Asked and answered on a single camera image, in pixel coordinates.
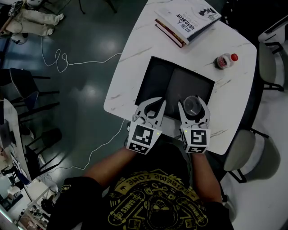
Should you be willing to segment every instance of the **book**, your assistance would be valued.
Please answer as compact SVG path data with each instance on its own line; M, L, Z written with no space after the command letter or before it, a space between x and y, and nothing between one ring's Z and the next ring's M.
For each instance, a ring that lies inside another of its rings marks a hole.
M182 48L185 45L185 42L181 40L181 38L173 33L172 30L170 30L168 27L166 27L163 23L155 19L155 26L160 29L163 33L165 33L172 41L176 43L180 48Z
M186 44L221 18L205 0L173 0L155 13Z

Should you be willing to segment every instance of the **white table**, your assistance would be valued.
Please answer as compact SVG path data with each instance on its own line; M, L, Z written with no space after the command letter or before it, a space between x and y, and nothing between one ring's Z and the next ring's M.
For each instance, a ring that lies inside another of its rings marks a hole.
M149 0L125 45L108 90L104 109L131 120L135 101L151 56L165 59L195 71L215 85L208 103L211 112L209 150L223 155L243 116L254 77L257 49L237 31L218 21L189 45L179 48L155 27L154 12L170 0ZM218 70L213 61L224 53L236 53L239 60L226 70ZM164 117L163 133L179 135L180 122Z
M5 152L12 152L20 164L21 171L23 175L31 181L31 177L28 171L27 163L25 160L24 156L24 151L23 151L23 146L22 146L22 141L21 141L21 136L20 136L20 131L19 131L19 123L18 123L18 113L14 106L6 99L4 99L4 104L3 104L3 109L4 109L4 119L8 121L9 125L9 130L13 131L14 136L15 136L15 141L16 145L11 143L10 146L5 148Z

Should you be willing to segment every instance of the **black tray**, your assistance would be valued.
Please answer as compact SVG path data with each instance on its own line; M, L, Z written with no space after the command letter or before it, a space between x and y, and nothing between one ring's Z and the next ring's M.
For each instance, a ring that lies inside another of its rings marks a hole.
M135 104L153 97L163 97L166 102L164 115L180 120L178 101L188 96L199 96L208 104L214 81L172 62L151 57ZM151 106L156 111L159 104Z

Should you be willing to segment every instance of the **dark green floor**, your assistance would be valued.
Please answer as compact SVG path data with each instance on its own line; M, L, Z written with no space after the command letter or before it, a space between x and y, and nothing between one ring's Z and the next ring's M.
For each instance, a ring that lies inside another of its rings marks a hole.
M61 49L67 53L71 63L85 61L104 61L116 53L122 52L129 34L137 21L147 0L114 0L118 10L114 14L103 0L82 0L86 11L79 10L78 1L71 3L62 11L66 15L55 33L43 39L44 56L48 64L55 61L55 52ZM219 10L223 0L208 0ZM60 105L52 110L32 116L27 123L36 136L51 128L60 128L63 138L53 148L44 152L45 160L60 154L53 163L66 155L62 167L76 165L84 167L90 152L106 143L119 130L122 119L107 113L103 109L105 97L120 56L105 64L85 64L69 66L58 73L56 66L47 67L41 56L41 38L29 35L29 41L23 45L10 44L4 68L30 70L33 75L51 76L51 80L37 80L40 91L60 90L59 95L39 99L37 106L56 101ZM64 61L59 68L65 67ZM17 97L17 92L8 86L2 89L8 99ZM111 142L96 151L91 157L91 165L123 146L127 136L125 128ZM83 174L79 169L58 169L50 176L61 185L65 178Z

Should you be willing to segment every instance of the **beige pants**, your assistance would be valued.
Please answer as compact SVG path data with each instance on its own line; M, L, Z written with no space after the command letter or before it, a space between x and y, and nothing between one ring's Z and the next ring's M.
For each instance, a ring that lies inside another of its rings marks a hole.
M54 14L22 9L20 13L12 19L6 27L6 30L12 33L32 33L45 36L51 32L51 27L56 26L59 20L59 16Z

